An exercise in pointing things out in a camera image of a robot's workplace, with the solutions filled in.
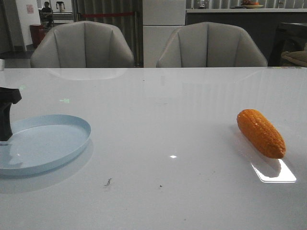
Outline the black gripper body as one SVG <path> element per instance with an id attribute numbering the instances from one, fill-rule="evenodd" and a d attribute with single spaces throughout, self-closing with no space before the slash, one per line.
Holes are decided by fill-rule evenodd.
<path id="1" fill-rule="evenodd" d="M 0 103 L 16 104 L 22 99 L 19 89 L 0 88 Z"/>

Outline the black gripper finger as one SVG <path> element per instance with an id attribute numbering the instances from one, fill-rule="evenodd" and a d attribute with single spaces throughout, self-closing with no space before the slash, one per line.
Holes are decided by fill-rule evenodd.
<path id="1" fill-rule="evenodd" d="M 10 123 L 10 108 L 12 103 L 0 104 L 0 140 L 8 141 L 12 136 Z"/>

